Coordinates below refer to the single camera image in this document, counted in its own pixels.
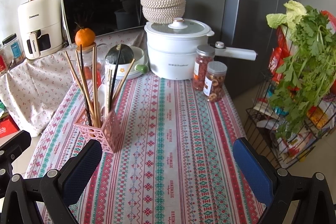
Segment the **white electric cooking pot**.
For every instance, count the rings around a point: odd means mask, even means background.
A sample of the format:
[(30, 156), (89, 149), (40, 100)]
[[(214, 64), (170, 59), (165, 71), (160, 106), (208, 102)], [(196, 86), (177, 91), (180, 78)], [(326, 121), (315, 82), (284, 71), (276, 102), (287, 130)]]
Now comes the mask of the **white electric cooking pot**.
[(214, 36), (207, 24), (175, 18), (170, 24), (147, 22), (147, 54), (151, 71), (168, 80), (193, 78), (197, 47), (207, 45)]

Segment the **red plastic spoon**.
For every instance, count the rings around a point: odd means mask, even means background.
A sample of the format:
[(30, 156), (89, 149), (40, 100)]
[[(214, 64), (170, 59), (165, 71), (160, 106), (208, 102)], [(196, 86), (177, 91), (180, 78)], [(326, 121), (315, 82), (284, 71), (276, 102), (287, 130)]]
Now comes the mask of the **red plastic spoon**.
[(96, 85), (97, 85), (97, 88), (101, 85), (100, 70), (101, 70), (101, 64), (100, 63), (96, 63)]

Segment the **striped patterned tablecloth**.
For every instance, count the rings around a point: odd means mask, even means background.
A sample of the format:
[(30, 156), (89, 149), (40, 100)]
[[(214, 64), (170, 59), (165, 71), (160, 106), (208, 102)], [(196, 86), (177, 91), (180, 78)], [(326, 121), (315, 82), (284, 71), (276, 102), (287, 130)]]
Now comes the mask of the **striped patterned tablecloth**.
[(127, 81), (116, 105), (118, 151), (103, 153), (71, 211), (79, 223), (256, 223), (264, 207), (232, 153), (245, 132), (228, 93), (190, 81)]

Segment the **red box on floor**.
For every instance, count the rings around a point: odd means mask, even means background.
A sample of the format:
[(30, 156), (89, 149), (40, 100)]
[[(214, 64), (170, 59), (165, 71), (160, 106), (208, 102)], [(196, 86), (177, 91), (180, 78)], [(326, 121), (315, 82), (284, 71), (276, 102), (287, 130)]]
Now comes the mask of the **red box on floor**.
[(10, 134), (16, 133), (19, 131), (19, 127), (9, 115), (5, 118), (1, 118), (0, 121), (0, 138), (8, 136)]

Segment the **orange tangerine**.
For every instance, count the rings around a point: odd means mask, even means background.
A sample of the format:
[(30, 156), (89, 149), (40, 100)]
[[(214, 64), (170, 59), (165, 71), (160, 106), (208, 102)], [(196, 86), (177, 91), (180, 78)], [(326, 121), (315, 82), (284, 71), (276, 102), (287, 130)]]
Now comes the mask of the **orange tangerine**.
[(76, 23), (79, 28), (75, 34), (75, 43), (77, 46), (88, 47), (95, 41), (96, 35), (90, 28), (82, 28)]

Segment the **floral white cloth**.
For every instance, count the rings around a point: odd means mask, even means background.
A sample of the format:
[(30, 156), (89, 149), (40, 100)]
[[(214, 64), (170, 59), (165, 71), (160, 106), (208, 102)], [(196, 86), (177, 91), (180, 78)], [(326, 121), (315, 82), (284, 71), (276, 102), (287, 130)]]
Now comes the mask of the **floral white cloth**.
[(76, 65), (75, 50), (72, 46), (26, 59), (1, 76), (1, 102), (19, 129), (33, 138), (46, 128), (74, 82), (65, 53)]

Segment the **black chopstick gold band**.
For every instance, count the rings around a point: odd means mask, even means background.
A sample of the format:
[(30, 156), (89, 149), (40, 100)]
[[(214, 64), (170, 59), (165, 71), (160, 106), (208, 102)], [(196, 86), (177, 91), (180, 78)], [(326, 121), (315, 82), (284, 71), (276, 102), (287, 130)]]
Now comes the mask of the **black chopstick gold band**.
[(81, 72), (81, 80), (83, 83), (83, 88), (84, 88), (84, 93), (85, 93), (85, 109), (87, 111), (87, 118), (88, 118), (88, 124), (89, 126), (92, 126), (92, 105), (91, 105), (91, 98), (89, 96), (89, 92), (88, 92), (88, 87), (87, 87), (87, 80), (85, 77), (85, 73), (84, 73), (84, 60), (83, 60), (83, 49), (82, 46), (80, 46), (80, 72)]

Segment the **jar of dried fruit rings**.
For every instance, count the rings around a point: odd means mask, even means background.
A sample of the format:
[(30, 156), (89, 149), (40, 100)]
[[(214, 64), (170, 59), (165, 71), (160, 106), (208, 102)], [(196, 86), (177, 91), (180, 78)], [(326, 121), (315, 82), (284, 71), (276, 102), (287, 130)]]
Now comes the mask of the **jar of dried fruit rings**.
[(207, 65), (203, 94), (209, 102), (216, 102), (221, 98), (227, 66), (220, 61), (211, 61)]

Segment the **jar of red dried fruit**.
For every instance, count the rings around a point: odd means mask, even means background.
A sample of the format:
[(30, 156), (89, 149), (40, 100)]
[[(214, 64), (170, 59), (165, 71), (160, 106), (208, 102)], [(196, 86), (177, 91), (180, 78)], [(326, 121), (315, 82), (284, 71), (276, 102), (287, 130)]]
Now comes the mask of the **jar of red dried fruit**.
[(193, 88), (195, 90), (203, 90), (205, 76), (207, 73), (207, 65), (213, 61), (215, 57), (215, 49), (209, 45), (197, 46), (197, 54), (195, 57)]

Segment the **green leafy vegetables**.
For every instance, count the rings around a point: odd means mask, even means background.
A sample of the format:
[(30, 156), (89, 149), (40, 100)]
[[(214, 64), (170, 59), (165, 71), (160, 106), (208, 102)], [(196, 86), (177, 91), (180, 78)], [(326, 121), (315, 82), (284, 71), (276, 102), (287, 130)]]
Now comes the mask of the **green leafy vegetables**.
[(283, 36), (269, 63), (276, 82), (270, 103), (288, 112), (288, 125), (296, 126), (335, 84), (335, 16), (294, 0), (284, 7), (284, 14), (266, 16)]

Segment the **white plastic spoon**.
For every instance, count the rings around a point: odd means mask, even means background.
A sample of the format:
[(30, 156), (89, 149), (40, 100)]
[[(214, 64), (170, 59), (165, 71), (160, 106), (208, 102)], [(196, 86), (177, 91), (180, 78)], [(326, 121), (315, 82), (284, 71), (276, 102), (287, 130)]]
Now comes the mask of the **white plastic spoon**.
[(98, 88), (99, 110), (103, 116), (108, 115), (107, 104), (109, 103), (110, 88), (106, 84), (101, 84)]

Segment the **dark green squash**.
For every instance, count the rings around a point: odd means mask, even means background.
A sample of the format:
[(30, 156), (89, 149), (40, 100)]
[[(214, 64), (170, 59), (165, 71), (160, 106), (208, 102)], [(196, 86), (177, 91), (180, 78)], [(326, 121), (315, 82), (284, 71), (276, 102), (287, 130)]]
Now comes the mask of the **dark green squash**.
[(134, 59), (134, 52), (130, 46), (126, 44), (118, 44), (112, 47), (105, 56), (108, 64), (129, 64)]

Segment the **clear container with blue label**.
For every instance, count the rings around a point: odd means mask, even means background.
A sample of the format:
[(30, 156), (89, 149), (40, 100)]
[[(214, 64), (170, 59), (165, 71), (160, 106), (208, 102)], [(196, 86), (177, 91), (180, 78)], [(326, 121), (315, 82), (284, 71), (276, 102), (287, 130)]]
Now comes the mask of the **clear container with blue label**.
[(2, 41), (6, 61), (10, 66), (15, 66), (23, 62), (25, 54), (21, 47), (21, 42), (14, 33)]

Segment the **glass jar with wooden lid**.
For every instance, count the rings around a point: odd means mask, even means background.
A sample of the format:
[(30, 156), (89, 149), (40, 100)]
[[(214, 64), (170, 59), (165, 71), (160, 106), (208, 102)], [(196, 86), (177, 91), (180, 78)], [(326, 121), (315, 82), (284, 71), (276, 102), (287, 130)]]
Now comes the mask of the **glass jar with wooden lid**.
[[(85, 73), (85, 77), (86, 77), (87, 80), (92, 80), (92, 52), (93, 52), (93, 47), (94, 46), (96, 46), (95, 42), (92, 45), (83, 48), (84, 73)], [(80, 47), (79, 46), (76, 47), (76, 51), (78, 51), (78, 54), (79, 54), (79, 57), (80, 57)], [(104, 60), (104, 57), (99, 55), (97, 46), (96, 46), (96, 56), (97, 56), (96, 57), (96, 59), (97, 59), (96, 63), (101, 64), (100, 74), (101, 74), (101, 78), (102, 78), (102, 74), (104, 73), (105, 60)]]

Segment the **black microwave oven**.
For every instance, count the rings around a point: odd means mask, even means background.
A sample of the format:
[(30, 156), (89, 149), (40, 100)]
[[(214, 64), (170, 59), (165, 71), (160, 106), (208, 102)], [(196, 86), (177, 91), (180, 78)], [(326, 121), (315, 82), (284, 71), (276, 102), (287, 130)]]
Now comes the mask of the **black microwave oven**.
[(67, 38), (75, 42), (80, 28), (96, 36), (142, 27), (146, 19), (141, 0), (62, 0)]

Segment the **pink perforated utensil holder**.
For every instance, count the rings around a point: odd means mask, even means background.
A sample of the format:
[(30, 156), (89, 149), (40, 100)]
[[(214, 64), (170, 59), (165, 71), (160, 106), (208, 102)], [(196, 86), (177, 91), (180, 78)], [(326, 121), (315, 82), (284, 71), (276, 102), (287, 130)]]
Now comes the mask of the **pink perforated utensil holder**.
[(86, 141), (91, 139), (99, 141), (104, 152), (117, 153), (120, 150), (120, 141), (123, 133), (120, 121), (114, 110), (108, 114), (101, 128), (88, 124), (85, 110), (77, 115), (73, 125), (80, 131)]

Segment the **cream air fryer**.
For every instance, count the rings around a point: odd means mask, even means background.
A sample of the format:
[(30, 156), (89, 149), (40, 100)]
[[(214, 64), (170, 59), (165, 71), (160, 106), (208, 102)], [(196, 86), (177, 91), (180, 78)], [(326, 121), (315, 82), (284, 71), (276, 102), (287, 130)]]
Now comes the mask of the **cream air fryer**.
[(18, 7), (18, 20), (23, 49), (29, 60), (62, 48), (61, 0), (29, 0)]

